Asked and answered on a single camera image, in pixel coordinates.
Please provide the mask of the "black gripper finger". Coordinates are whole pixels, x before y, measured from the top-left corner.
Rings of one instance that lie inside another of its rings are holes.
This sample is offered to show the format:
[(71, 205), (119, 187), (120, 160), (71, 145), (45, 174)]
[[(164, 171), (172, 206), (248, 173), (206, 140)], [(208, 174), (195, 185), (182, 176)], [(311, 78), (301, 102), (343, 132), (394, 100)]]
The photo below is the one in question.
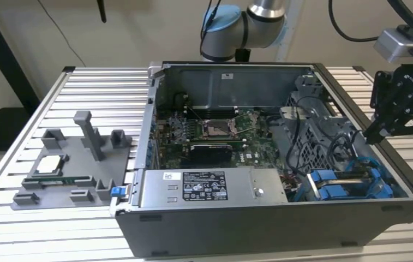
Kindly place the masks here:
[(378, 71), (374, 77), (370, 108), (374, 109), (373, 121), (370, 126), (363, 131), (367, 144), (378, 143), (383, 137), (379, 132), (383, 129), (385, 119), (387, 117), (387, 97), (390, 93), (391, 72)]
[(386, 125), (387, 136), (411, 136), (413, 124), (409, 124), (413, 116), (402, 116), (390, 125)]

